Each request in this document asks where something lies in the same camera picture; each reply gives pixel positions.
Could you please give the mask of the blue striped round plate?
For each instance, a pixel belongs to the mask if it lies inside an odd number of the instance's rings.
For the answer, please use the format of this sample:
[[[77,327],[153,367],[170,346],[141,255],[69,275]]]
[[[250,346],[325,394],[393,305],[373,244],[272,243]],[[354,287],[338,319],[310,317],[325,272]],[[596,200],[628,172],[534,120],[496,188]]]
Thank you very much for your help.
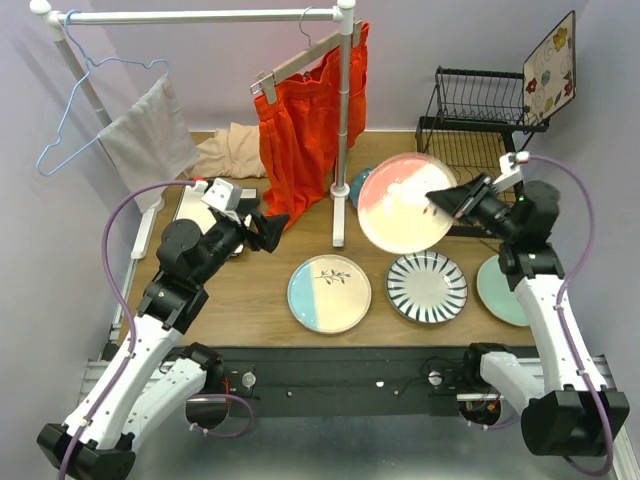
[[[399,314],[425,325],[453,320],[468,298],[468,284],[461,268],[449,257],[431,250],[394,259],[386,272],[385,288]]]

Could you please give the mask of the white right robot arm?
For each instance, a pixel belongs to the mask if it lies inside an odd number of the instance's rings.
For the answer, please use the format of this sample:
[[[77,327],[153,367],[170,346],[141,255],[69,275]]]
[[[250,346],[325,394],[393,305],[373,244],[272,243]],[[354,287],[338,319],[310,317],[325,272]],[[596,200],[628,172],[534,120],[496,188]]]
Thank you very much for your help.
[[[475,343],[459,370],[462,384],[474,392],[494,387],[517,412],[532,454],[611,459],[630,407],[591,359],[568,299],[569,277],[548,241],[558,191],[532,181],[508,205],[491,178],[480,175],[426,196],[438,210],[500,239],[500,270],[529,320],[543,374],[537,380],[505,346]]]

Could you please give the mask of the orange shorts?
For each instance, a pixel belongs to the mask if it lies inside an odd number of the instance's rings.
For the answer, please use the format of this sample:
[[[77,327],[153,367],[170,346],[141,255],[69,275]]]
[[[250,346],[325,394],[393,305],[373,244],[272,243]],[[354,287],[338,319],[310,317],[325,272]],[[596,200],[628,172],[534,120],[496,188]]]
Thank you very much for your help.
[[[269,216],[287,214],[292,226],[324,198],[326,178],[338,155],[340,52],[337,48],[305,74],[275,87],[277,101],[254,99],[259,118],[259,153],[270,188]]]

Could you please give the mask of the beige cloth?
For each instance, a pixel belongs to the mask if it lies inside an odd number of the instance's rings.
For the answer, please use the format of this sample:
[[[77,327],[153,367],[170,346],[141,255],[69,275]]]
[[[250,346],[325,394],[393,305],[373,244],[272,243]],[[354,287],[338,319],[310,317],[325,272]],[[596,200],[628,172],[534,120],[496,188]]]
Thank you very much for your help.
[[[231,123],[196,143],[197,159],[184,173],[188,178],[229,177],[264,178],[266,169],[260,158],[258,126]]]

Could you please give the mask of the light blue round plate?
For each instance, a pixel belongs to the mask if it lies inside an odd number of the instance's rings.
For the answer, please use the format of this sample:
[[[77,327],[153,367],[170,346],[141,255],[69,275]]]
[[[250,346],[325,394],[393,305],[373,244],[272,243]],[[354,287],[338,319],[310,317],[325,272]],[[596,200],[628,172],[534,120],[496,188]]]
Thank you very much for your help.
[[[287,302],[294,318],[310,331],[335,335],[356,327],[371,305],[364,270],[336,254],[312,257],[290,277]]]

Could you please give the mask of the teal scalloped ceramic plate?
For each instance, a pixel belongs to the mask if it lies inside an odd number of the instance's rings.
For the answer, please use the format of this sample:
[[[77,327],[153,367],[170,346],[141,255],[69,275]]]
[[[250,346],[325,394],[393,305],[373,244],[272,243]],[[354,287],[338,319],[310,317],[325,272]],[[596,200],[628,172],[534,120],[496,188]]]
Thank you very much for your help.
[[[372,167],[363,168],[354,176],[350,183],[349,199],[354,209],[358,208],[360,192],[372,171]]]

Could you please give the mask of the aluminium rail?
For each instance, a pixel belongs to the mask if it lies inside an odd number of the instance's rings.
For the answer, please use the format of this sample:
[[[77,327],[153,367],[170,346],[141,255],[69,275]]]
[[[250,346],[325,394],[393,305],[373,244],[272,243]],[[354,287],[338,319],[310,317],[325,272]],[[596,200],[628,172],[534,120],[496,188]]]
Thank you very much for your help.
[[[125,378],[124,374],[118,374],[119,363],[116,361],[90,362],[85,370],[81,392],[83,394],[82,404],[87,406],[91,400],[96,400],[99,396],[98,389],[102,388],[107,397],[130,396],[134,400],[133,410],[138,411],[145,403],[147,392],[151,391],[160,398],[163,405],[154,410],[152,414],[154,421],[143,421],[139,423],[133,414],[128,414],[124,420],[125,427],[141,428],[144,436],[152,432],[162,423],[170,413],[180,405],[185,406],[191,401],[186,397],[188,393],[193,393],[197,386],[204,385],[204,373],[197,366],[189,367],[176,375],[170,373],[161,374],[158,370],[147,375],[147,382],[142,387],[111,386],[111,380],[120,381]],[[471,401],[475,398],[489,401],[498,399],[501,404],[501,413],[493,424],[474,422],[470,419],[461,420],[470,428],[482,431],[498,431],[516,425],[520,421],[519,410],[513,408],[501,394],[459,394],[456,400],[460,402]],[[639,463],[635,458],[632,445],[625,428],[621,428],[616,434],[612,447],[612,469],[619,479],[632,479],[639,476]]]

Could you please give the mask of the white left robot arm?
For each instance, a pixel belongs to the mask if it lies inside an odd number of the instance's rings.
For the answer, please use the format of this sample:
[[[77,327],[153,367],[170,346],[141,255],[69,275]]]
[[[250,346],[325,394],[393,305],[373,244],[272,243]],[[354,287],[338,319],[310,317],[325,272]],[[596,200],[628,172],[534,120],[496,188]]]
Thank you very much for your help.
[[[81,404],[38,435],[60,478],[126,478],[142,443],[174,410],[220,387],[222,361],[199,343],[186,347],[161,379],[150,378],[206,304],[206,282],[235,250],[247,244],[273,252],[278,246],[289,217],[265,216],[258,204],[213,202],[208,209],[215,223],[208,231],[189,219],[166,226],[156,251],[160,268],[129,316],[128,336]]]

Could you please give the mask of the white clothes rack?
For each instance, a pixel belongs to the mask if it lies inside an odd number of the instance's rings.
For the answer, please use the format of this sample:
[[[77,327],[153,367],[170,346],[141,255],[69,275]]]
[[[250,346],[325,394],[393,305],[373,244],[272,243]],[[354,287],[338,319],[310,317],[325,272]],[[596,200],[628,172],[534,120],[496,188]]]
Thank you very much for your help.
[[[307,7],[289,9],[235,9],[235,10],[186,10],[186,11],[147,11],[147,12],[98,12],[82,13],[80,11],[60,12],[48,1],[31,1],[30,11],[40,17],[51,32],[54,43],[67,66],[76,78],[73,92],[81,89],[88,99],[100,123],[106,127],[112,123],[103,102],[89,81],[93,63],[89,60],[79,61],[73,53],[69,41],[71,35],[67,28],[71,25],[159,25],[189,23],[264,23],[296,21],[333,21],[337,23],[337,3],[332,7]],[[346,230],[346,198],[349,185],[346,181],[346,155],[348,136],[348,94],[340,94],[340,122],[338,131],[338,156],[334,166],[334,181],[330,187],[333,200],[332,245],[342,248],[345,244]]]

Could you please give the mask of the flower pattern square plate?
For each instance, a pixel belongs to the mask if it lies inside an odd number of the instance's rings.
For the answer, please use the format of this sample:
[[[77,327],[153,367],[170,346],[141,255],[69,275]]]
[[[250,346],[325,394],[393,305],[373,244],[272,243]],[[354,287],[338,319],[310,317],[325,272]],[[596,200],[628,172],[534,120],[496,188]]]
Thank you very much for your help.
[[[523,64],[523,123],[538,126],[576,96],[576,14],[570,11]]]

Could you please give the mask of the wooden clip hanger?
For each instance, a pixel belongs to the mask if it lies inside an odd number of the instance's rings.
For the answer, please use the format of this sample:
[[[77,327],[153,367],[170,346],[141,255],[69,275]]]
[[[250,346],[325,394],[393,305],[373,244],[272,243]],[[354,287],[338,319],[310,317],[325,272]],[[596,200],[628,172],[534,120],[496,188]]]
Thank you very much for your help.
[[[252,95],[263,94],[269,104],[277,100],[276,86],[305,66],[339,49],[340,94],[346,96],[349,87],[351,51],[360,39],[362,21],[355,19],[355,1],[338,1],[335,11],[339,28],[331,35],[315,42],[294,57],[276,66],[269,73],[261,73],[249,89]]]

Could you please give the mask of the floral round plate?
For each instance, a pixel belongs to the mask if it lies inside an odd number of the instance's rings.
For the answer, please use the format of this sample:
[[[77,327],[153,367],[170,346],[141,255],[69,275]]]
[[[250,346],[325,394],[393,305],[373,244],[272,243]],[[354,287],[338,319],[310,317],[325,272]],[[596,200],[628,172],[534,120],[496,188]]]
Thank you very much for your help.
[[[512,326],[530,326],[524,309],[500,270],[497,255],[490,257],[479,268],[476,289],[484,306],[495,317]]]

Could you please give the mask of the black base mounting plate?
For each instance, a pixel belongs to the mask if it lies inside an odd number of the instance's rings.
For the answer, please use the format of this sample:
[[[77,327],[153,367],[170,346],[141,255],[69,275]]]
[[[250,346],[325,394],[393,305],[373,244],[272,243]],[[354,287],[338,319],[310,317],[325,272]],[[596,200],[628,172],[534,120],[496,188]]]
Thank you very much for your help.
[[[455,416],[495,399],[463,371],[463,347],[239,347],[213,349],[203,388],[248,402],[234,416]]]

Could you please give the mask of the grey towel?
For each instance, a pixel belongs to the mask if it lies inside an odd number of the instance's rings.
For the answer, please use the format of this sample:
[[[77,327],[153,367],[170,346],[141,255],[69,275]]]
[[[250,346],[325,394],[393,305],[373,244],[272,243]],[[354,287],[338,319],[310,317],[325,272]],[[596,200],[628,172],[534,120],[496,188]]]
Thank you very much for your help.
[[[98,139],[130,192],[176,179],[199,157],[168,75]]]

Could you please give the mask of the pink round plate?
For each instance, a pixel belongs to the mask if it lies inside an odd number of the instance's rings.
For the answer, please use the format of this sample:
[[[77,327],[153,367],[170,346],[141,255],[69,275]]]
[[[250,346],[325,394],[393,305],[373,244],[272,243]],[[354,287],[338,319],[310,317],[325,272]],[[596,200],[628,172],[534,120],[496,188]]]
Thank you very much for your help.
[[[438,243],[453,218],[427,195],[457,185],[450,168],[428,155],[395,155],[372,170],[357,201],[359,225],[376,247],[404,255]]]

